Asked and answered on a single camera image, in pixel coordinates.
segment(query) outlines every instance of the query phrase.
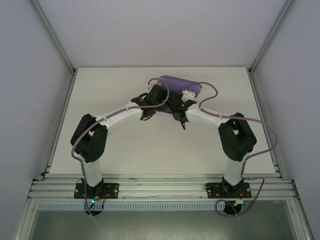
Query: glass panel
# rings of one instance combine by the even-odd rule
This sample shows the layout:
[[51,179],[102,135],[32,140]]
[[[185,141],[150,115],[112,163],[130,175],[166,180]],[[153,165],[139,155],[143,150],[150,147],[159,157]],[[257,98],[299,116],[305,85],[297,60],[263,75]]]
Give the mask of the glass panel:
[[214,211],[38,211],[31,240],[296,239],[285,201],[258,201],[245,215]]

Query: purple object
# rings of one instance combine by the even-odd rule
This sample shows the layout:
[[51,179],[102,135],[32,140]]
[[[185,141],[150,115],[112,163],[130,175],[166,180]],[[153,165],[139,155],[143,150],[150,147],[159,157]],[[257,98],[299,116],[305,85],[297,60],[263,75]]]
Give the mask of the purple object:
[[[183,89],[188,88],[188,90],[194,92],[195,97],[197,97],[202,89],[201,84],[197,84],[196,81],[182,79],[175,76],[164,75],[164,76],[160,76],[159,79],[157,80],[157,83],[161,84],[163,88],[165,88],[166,86],[164,82],[168,84],[170,92],[175,92],[180,96],[183,95],[182,93]],[[171,114],[171,110],[168,107],[166,107],[165,112]]]

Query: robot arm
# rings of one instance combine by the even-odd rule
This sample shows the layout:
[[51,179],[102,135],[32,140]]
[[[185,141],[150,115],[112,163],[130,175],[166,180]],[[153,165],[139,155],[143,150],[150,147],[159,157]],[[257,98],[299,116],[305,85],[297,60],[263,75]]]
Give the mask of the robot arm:
[[[245,162],[244,159],[257,143],[247,121],[221,118],[218,117],[222,115],[221,113],[209,109],[206,109],[206,111],[216,116],[206,114],[200,110],[199,105],[193,99],[185,97],[185,91],[183,96],[176,92],[170,92],[167,103],[159,108],[130,109],[133,106],[153,106],[161,103],[166,94],[167,91],[156,84],[149,93],[133,98],[131,102],[124,106],[126,111],[119,112],[117,110],[115,112],[119,113],[111,117],[108,116],[112,113],[97,117],[87,114],[82,117],[71,139],[72,145],[89,126],[96,121],[105,119],[105,121],[97,124],[91,133],[87,133],[75,148],[75,153],[83,160],[88,189],[94,196],[99,196],[100,186],[103,185],[100,157],[105,150],[108,133],[129,123],[150,118],[157,111],[172,114],[175,120],[180,121],[183,129],[185,129],[186,122],[192,122],[219,133],[223,151],[227,155],[227,168],[222,178],[223,189],[226,192],[237,191],[239,185],[243,183],[241,170]],[[236,113],[234,116],[243,117],[240,113]]]

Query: white wall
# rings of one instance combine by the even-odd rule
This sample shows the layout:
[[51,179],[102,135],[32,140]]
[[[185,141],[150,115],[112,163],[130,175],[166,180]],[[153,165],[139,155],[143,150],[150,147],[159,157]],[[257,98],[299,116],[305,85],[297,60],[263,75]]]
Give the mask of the white wall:
[[257,71],[315,239],[320,239],[319,9],[320,1],[297,1]]
[[250,67],[286,0],[39,0],[76,67]]
[[69,77],[27,0],[1,4],[0,73],[0,239],[10,240]]

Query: black mounting bracket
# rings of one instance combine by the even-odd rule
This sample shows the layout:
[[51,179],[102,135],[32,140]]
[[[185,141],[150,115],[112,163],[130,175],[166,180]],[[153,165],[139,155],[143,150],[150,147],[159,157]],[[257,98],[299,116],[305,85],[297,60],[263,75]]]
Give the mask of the black mounting bracket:
[[224,182],[208,182],[204,189],[208,199],[248,199],[251,198],[251,189],[248,182],[241,181],[233,190],[226,190]]
[[[86,186],[86,195],[88,199],[99,197],[100,199],[118,199],[119,183],[105,183],[103,180],[95,187]],[[75,199],[85,199],[85,183],[76,183],[74,196]]]

